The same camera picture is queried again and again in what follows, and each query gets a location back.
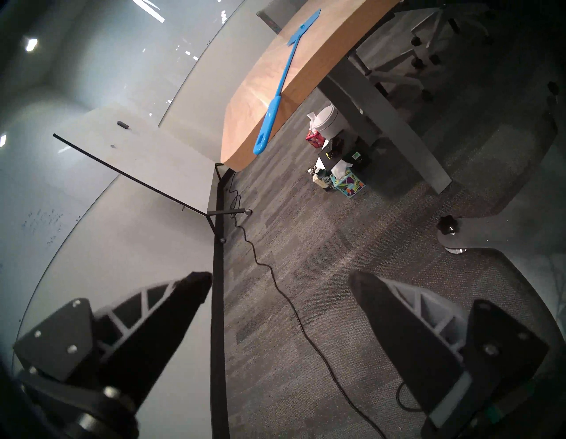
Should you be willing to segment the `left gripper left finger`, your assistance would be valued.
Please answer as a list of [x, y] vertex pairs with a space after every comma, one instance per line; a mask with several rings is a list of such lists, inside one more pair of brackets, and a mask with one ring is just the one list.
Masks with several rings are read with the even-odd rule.
[[69, 301], [14, 344], [22, 366], [17, 380], [38, 402], [136, 411], [211, 286], [212, 273], [192, 272], [96, 312], [87, 298]]

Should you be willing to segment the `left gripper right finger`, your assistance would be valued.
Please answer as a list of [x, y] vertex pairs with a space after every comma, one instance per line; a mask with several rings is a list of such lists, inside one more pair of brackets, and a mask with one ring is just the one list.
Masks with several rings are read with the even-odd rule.
[[502, 308], [352, 271], [348, 286], [422, 412], [423, 428], [488, 428], [532, 395], [549, 346]]

